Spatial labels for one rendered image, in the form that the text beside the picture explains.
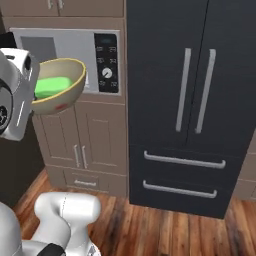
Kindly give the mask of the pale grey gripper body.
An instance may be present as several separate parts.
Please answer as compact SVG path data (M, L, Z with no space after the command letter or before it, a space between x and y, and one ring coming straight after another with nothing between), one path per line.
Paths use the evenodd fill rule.
M25 134L40 66L21 71L10 59L2 64L2 137L20 141Z

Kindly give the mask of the green corn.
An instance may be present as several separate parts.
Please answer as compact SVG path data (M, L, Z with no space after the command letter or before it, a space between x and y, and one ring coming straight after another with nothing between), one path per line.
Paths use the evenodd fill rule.
M72 81L67 77L50 77L39 79L35 87L37 99L43 99L56 95L72 85Z

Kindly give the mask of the beige bowl with yellow rim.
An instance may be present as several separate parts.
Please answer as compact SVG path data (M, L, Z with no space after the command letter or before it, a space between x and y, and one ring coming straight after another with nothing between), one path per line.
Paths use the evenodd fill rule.
M83 92L86 66L73 58L58 58L40 64L39 79L67 77L72 84L65 90L43 99L34 100L31 109L38 115L56 114L72 106Z

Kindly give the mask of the black microwave door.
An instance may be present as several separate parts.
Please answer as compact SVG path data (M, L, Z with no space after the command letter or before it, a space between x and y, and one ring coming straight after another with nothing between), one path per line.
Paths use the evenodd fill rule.
M15 38L12 32L0 34L0 48L16 48Z

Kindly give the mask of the silver microwave oven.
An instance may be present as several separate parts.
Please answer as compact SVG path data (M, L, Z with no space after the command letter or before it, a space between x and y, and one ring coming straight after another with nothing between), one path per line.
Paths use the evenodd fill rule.
M73 58L83 62L84 93L120 95L120 31L106 29L10 28L18 48L39 62Z

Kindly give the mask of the beige high cupboard door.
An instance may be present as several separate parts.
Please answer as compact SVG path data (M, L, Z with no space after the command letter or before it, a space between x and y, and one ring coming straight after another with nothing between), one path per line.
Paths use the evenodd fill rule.
M58 15L58 7L48 9L47 0L0 0L0 11L4 17L51 17Z
M124 0L63 0L61 16L122 17Z

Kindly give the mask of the black fridge door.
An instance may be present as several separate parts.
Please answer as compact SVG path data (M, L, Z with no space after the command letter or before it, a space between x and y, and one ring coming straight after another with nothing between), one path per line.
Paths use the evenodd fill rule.
M203 71L217 51L203 130L195 133ZM256 128L256 0L209 0L187 145L219 155L246 154Z
M186 143L208 0L127 0L129 142ZM176 119L185 48L191 60L182 128Z

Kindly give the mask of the dark brown counter cabinet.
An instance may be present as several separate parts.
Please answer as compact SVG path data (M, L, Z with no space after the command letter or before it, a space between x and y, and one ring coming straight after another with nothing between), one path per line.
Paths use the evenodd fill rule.
M0 138L0 202L13 208L44 168L32 118L21 141Z

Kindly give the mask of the beige tall cabinet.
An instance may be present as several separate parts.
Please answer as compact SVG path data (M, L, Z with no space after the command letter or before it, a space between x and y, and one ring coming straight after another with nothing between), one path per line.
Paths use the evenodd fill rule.
M73 86L36 102L33 125L53 185L127 193L125 0L0 0L16 45Z

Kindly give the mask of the beige cabinet drawer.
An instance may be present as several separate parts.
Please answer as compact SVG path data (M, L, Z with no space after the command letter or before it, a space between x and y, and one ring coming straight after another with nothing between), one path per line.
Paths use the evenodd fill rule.
M90 172L90 171L80 171L75 169L66 168L63 170L66 184L70 187L78 187L87 190L101 191L104 193L109 192L109 181L104 174ZM83 186L74 184L75 180L80 180L84 182L97 182L96 187Z

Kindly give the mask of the black fridge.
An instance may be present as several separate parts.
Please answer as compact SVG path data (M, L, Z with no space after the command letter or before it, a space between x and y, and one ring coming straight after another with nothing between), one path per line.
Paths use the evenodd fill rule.
M256 130L256 0L126 0L129 199L225 216Z

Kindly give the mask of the black fridge drawer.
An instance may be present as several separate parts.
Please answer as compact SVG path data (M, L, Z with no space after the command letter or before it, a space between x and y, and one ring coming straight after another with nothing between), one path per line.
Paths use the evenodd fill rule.
M143 187L143 180L149 184L212 193L218 191L214 199L187 196L175 193L148 190ZM225 217L232 191L203 185L175 182L168 179L131 177L129 181L129 200L131 204L162 210L189 213L223 219Z
M144 151L151 155L176 157L199 161L220 163L226 161L224 169L205 168L158 161L144 158ZM129 147L130 173L144 178L168 179L175 182L197 184L215 188L233 188L239 176L242 158L197 153L173 149L144 147L131 145Z

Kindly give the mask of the beige side cabinet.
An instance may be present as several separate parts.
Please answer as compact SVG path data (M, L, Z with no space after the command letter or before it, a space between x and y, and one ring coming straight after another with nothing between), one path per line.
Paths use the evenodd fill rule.
M256 130L247 150L233 195L240 200L256 201Z

